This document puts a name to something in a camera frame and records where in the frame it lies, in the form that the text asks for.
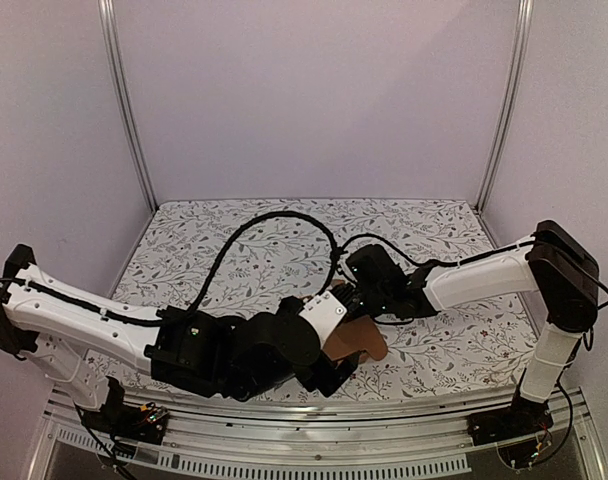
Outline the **brown cardboard box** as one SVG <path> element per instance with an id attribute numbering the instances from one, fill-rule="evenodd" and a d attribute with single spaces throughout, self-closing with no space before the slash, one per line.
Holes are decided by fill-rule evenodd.
<path id="1" fill-rule="evenodd" d="M 325 341 L 322 351 L 333 361 L 358 353 L 359 362 L 381 361 L 388 354 L 386 340 L 369 316 L 342 321 Z"/>

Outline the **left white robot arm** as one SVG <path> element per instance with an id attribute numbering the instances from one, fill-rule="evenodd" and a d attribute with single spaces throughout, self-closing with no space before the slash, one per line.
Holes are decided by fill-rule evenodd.
<path id="1" fill-rule="evenodd" d="M 110 396 L 119 384 L 96 375 L 81 349 L 204 398 L 245 402 L 291 379 L 331 396 L 360 360 L 355 352 L 335 360 L 323 349 L 346 313 L 332 292 L 289 297 L 248 319 L 119 303 L 46 274 L 19 244 L 0 278 L 0 350 L 30 359 L 110 433 L 122 434 L 133 415 Z"/>

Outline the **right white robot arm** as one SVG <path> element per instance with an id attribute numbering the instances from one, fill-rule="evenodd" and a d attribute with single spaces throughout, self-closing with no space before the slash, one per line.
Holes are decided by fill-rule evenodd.
<path id="1" fill-rule="evenodd" d="M 548 400 L 580 340 L 608 306 L 597 261 L 552 220 L 505 247 L 458 261 L 427 260 L 410 273 L 378 244 L 354 251 L 345 264 L 373 317 L 413 320 L 505 294 L 540 295 L 546 324 L 520 379 L 519 400 L 501 415 L 501 427 L 511 436 L 538 422 L 538 404 Z"/>

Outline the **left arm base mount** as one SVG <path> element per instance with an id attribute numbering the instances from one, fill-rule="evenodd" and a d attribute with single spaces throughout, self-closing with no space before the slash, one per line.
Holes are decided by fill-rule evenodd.
<path id="1" fill-rule="evenodd" d="M 83 409 L 81 423 L 85 428 L 108 434 L 112 439 L 125 438 L 161 445 L 166 433 L 169 411 L 148 402 L 140 406 L 124 402 L 125 389 L 120 382 L 108 377 L 108 394 L 96 412 Z"/>

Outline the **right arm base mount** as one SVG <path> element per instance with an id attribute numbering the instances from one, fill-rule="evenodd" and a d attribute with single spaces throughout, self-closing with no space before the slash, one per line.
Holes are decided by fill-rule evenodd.
<path id="1" fill-rule="evenodd" d="M 547 402 L 513 402 L 507 407 L 473 413 L 466 418 L 475 446 L 533 435 L 553 426 Z"/>

